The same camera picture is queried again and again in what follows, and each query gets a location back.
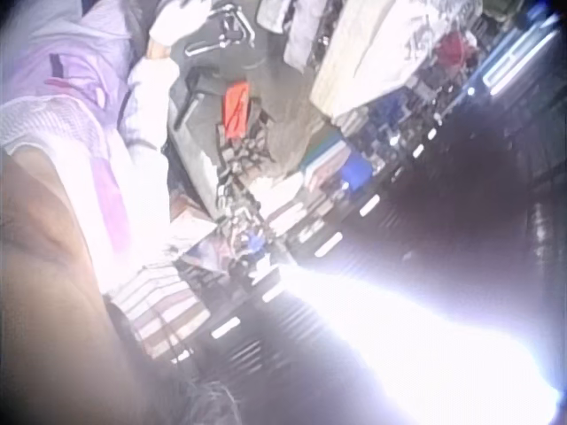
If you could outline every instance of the metal bracket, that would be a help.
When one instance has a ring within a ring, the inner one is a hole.
[[[222,34],[219,36],[218,41],[205,45],[199,45],[199,43],[188,44],[185,47],[185,56],[187,58],[193,58],[213,50],[226,49],[233,44],[248,43],[248,45],[254,47],[256,33],[240,6],[228,3],[213,9],[210,11],[207,20],[215,19],[219,16],[222,18]]]

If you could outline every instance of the orange object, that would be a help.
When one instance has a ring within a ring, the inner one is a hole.
[[[227,139],[244,138],[248,121],[250,84],[238,82],[229,87],[222,104],[222,124]]]

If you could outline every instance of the red object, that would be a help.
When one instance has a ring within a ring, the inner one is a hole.
[[[463,66],[465,61],[474,53],[475,49],[467,43],[459,31],[452,31],[441,38],[435,49],[438,62],[445,66]]]
[[[229,87],[222,104],[222,124],[227,139],[246,135],[250,84],[238,82]]]

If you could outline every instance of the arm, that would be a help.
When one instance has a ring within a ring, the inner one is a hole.
[[[167,139],[169,90],[179,67],[169,57],[170,49],[150,40],[146,56],[128,77],[130,95],[119,126],[128,148],[140,199],[151,199],[143,212],[144,243],[159,246],[159,236],[169,224],[168,163],[161,149]]]

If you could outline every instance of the white glove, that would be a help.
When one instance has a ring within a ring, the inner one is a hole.
[[[163,46],[173,46],[205,24],[211,7],[212,0],[166,0],[150,28],[150,38]]]

